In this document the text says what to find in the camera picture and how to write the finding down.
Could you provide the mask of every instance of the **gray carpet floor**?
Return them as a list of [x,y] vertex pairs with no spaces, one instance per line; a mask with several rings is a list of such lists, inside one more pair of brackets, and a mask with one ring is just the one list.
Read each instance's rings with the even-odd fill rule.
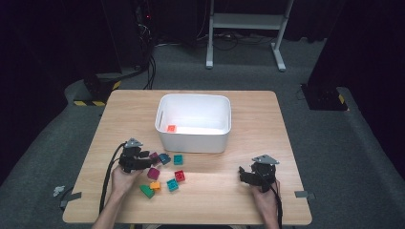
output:
[[[215,44],[222,49],[232,45]],[[350,91],[338,88],[349,111],[327,112],[309,110],[300,90],[323,46],[324,42],[310,44],[305,39],[283,41],[284,73],[277,70],[268,43],[215,49],[212,70],[204,67],[205,48],[156,47],[153,89],[274,91],[304,188],[316,196],[309,201],[312,223],[302,228],[403,228],[404,180],[382,151]],[[147,73],[142,73],[123,79],[119,88],[141,90],[146,81]],[[73,104],[80,84],[66,89],[69,105],[40,133],[0,187],[0,228],[90,227],[63,222],[59,198],[53,197],[56,186],[75,184],[104,111]]]

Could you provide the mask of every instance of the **person's left hand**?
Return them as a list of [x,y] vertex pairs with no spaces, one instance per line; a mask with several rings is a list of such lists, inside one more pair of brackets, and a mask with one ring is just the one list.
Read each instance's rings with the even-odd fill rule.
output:
[[122,170],[122,166],[118,165],[112,173],[113,188],[112,193],[115,195],[125,196],[134,184],[137,176],[139,176],[143,170],[132,171],[127,174]]

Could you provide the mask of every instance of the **table top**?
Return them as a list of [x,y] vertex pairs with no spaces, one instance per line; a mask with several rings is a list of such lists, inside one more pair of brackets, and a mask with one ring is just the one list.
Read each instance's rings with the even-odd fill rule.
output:
[[[219,94],[231,103],[232,129],[226,149],[218,154],[165,152],[155,129],[156,112],[165,94]],[[251,172],[252,158],[270,155],[280,161],[276,177],[281,182],[283,224],[311,222],[297,165],[276,94],[269,91],[130,91],[112,92],[99,122],[73,193],[82,196],[68,203],[66,222],[94,222],[102,183],[117,146],[134,137],[142,150],[167,153],[172,161],[160,165],[161,190],[148,198],[139,189],[153,180],[143,172],[126,197],[117,222],[150,224],[263,224],[248,184],[239,181],[239,166]],[[173,164],[173,155],[183,156],[183,165]],[[166,181],[184,171],[185,181],[169,192]],[[111,191],[111,180],[107,197]]]

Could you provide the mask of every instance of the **orange block inside bin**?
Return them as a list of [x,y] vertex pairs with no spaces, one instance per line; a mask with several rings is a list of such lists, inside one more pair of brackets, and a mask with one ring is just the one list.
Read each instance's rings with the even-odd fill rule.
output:
[[175,133],[176,132],[176,125],[168,125],[167,126],[168,133]]

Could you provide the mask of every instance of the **white plastic bin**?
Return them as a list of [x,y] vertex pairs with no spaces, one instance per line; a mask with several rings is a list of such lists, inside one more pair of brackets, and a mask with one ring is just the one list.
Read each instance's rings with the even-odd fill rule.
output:
[[167,94],[155,121],[165,150],[221,153],[231,129],[229,99],[211,94]]

